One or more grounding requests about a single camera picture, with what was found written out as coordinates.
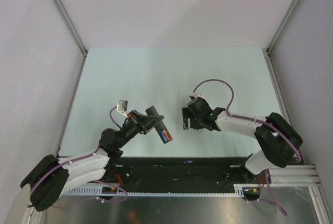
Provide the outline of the red orange AAA battery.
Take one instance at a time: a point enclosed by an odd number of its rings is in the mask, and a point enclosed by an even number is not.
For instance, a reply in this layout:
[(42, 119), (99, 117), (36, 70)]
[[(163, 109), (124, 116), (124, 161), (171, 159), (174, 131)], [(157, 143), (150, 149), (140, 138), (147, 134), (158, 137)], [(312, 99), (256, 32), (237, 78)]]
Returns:
[(163, 134), (164, 134), (164, 136), (165, 136), (167, 142), (169, 142), (169, 141), (172, 140), (172, 138), (171, 138), (171, 136), (169, 135), (169, 132), (168, 132), (167, 130), (163, 130)]

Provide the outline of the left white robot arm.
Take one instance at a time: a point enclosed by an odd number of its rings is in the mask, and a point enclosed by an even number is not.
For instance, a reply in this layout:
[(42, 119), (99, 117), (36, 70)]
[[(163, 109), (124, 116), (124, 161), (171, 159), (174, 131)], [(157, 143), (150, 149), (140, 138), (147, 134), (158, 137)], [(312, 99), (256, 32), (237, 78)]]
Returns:
[(110, 182), (115, 176), (116, 162), (123, 154), (121, 148), (136, 135), (147, 134), (163, 119), (156, 113), (143, 115), (132, 110), (120, 129), (107, 128), (101, 133), (94, 151), (62, 159), (52, 154), (43, 157), (20, 184), (31, 187), (28, 207), (41, 212), (64, 193), (85, 183)]

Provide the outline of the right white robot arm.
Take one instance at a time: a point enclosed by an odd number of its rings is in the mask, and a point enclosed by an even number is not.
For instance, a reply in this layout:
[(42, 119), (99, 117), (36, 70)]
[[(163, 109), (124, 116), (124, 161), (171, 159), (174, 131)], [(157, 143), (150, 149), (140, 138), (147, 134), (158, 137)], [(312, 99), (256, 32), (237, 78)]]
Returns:
[(264, 117), (237, 115), (225, 108), (211, 109), (204, 98), (192, 97), (182, 108), (182, 117), (184, 130), (228, 131), (257, 140), (261, 150), (241, 165), (240, 177), (246, 183), (254, 182), (270, 167), (285, 168), (294, 156), (301, 161), (303, 139), (278, 113)]

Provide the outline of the black remote control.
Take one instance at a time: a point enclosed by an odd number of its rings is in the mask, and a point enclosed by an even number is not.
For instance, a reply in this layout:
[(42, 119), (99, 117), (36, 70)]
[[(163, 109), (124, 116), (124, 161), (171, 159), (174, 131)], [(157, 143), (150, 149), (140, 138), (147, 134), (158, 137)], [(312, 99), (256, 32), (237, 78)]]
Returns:
[[(151, 106), (150, 108), (146, 109), (146, 113), (147, 113), (147, 115), (154, 115), (154, 116), (158, 116), (159, 115), (159, 113), (157, 112), (157, 110), (156, 110), (156, 108), (154, 106)], [(161, 120), (155, 126), (155, 130), (157, 131), (157, 133), (158, 133), (158, 135), (159, 135), (160, 138), (161, 138), (161, 136), (160, 136), (160, 131), (161, 130), (167, 130), (168, 131), (168, 129), (166, 128), (166, 126), (165, 126), (165, 124), (163, 122), (163, 120)]]

